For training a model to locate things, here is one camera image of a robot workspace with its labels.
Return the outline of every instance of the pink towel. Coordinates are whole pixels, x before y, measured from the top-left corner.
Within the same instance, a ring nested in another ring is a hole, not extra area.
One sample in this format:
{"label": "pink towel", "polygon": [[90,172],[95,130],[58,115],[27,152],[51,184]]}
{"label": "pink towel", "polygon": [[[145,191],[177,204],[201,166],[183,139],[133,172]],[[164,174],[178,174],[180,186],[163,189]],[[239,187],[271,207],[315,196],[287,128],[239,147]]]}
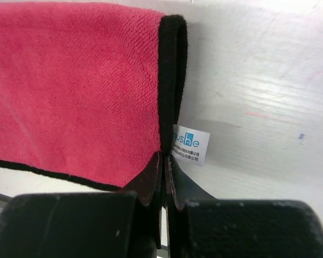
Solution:
{"label": "pink towel", "polygon": [[0,3],[0,167],[124,186],[170,151],[186,34],[152,10]]}

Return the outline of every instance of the black towel edge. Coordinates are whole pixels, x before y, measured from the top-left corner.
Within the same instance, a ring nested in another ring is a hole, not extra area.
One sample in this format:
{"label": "black towel edge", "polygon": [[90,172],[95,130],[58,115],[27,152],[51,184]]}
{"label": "black towel edge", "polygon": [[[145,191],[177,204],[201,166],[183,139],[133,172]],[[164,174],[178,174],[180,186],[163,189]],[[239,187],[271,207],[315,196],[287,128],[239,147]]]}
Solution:
{"label": "black towel edge", "polygon": [[180,15],[164,16],[159,25],[158,113],[162,154],[172,147],[173,124],[177,124],[185,83],[187,25]]}
{"label": "black towel edge", "polygon": [[33,172],[38,175],[61,179],[61,180],[67,180],[67,181],[70,181],[73,183],[85,185],[85,186],[88,186],[88,187],[91,187],[91,188],[94,188],[97,190],[102,190],[102,191],[113,192],[113,191],[117,191],[117,190],[121,189],[121,187],[117,187],[115,185],[98,183],[98,182],[94,182],[92,180],[85,179],[82,177],[72,176],[72,175],[65,174],[65,173],[56,173],[56,172],[46,171],[43,169],[30,167],[25,164],[15,163],[15,162],[10,162],[10,161],[0,160],[0,168],[29,171],[29,172]]}

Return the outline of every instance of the brand logo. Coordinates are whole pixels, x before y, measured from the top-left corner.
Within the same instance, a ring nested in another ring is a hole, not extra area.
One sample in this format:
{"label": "brand logo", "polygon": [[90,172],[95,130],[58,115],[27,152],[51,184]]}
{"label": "brand logo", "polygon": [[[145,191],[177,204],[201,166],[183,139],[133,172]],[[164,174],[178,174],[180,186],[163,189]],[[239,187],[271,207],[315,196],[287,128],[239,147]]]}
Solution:
{"label": "brand logo", "polygon": [[185,133],[184,136],[174,133],[173,138],[186,146],[198,147],[200,145],[198,141],[194,141],[194,134],[192,133]]}

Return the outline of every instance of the white label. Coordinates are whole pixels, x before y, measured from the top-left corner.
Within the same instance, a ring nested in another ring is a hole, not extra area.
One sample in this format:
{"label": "white label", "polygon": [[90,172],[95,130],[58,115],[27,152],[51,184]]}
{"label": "white label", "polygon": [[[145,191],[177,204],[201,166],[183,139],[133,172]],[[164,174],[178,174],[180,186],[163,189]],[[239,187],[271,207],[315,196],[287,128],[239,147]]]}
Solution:
{"label": "white label", "polygon": [[173,125],[173,145],[171,154],[178,160],[203,166],[209,133]]}

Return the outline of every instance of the white surface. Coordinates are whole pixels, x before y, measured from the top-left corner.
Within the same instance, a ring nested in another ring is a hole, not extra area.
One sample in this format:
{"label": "white surface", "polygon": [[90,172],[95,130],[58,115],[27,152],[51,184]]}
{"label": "white surface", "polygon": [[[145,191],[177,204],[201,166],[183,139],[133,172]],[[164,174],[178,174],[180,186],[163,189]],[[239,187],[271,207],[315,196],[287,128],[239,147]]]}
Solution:
{"label": "white surface", "polygon": [[[323,223],[323,1],[112,2],[188,21],[179,124],[210,142],[204,167],[184,171],[217,198],[303,200]],[[87,189],[0,170],[3,194],[60,190]]]}

